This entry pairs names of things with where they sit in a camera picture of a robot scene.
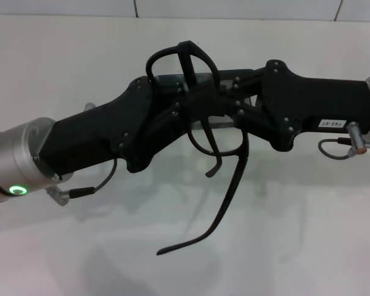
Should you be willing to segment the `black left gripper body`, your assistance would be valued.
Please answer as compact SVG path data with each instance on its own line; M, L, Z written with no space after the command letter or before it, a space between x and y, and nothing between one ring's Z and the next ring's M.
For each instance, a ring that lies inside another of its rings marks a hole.
M121 157L150 115L148 78L133 80L118 98L57 121L39 153L55 172L74 172Z

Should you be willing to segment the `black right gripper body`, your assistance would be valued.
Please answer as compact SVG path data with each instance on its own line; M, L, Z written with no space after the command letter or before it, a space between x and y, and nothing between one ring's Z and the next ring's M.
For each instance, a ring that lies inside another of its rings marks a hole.
M351 122L363 134L370 130L370 90L364 81L305 78L270 60L261 96L269 126L260 137L281 152L290 151L300 133L344 133Z

